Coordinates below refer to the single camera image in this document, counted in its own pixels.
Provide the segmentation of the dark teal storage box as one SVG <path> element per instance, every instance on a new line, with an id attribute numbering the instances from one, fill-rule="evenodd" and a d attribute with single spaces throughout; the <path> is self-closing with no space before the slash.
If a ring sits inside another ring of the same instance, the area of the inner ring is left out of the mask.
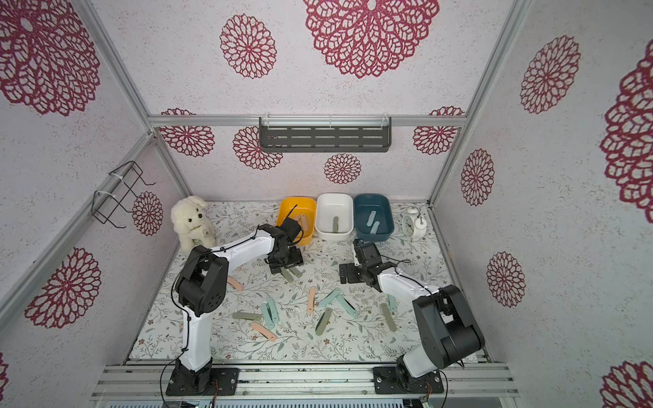
<path id="1" fill-rule="evenodd" d="M 388 241 L 395 231 L 390 201 L 384 195 L 357 195 L 354 219 L 356 237 L 363 241 Z"/>

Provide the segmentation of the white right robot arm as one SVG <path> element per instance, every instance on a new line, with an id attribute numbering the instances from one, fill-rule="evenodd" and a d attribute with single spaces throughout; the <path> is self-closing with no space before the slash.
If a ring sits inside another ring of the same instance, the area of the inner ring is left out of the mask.
<path id="1" fill-rule="evenodd" d="M 463 292 L 430 286 L 383 256 L 373 242 L 352 242 L 355 261 L 339 266 L 343 284 L 364 283 L 413 307 L 420 345 L 397 362 L 397 377 L 419 379 L 485 348 L 481 327 Z"/>

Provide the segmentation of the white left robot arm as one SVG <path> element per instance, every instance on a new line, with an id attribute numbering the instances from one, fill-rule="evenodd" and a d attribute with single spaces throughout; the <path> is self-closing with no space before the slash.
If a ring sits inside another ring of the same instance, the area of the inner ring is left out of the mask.
<path id="1" fill-rule="evenodd" d="M 191 250 L 173 287 L 187 314 L 179 358 L 182 367 L 199 372 L 212 365 L 213 313 L 224 301 L 230 273 L 257 258 L 264 258 L 273 274 L 302 265 L 297 245 L 304 233 L 298 221 L 287 218 L 279 226 L 262 224 L 249 236 L 224 246 Z"/>

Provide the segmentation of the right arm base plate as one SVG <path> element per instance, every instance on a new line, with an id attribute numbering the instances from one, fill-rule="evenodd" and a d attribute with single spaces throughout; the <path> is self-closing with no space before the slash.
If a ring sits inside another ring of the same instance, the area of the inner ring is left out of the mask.
<path id="1" fill-rule="evenodd" d="M 412 377 L 404 367 L 374 367 L 376 394 L 444 394 L 445 384 L 438 372 Z"/>

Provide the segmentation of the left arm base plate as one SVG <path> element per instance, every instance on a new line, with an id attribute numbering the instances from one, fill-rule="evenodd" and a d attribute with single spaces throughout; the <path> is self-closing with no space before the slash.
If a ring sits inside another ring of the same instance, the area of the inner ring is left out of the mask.
<path id="1" fill-rule="evenodd" d="M 192 372 L 181 366 L 173 370 L 165 396 L 233 396 L 239 380 L 237 368 L 206 368 Z"/>

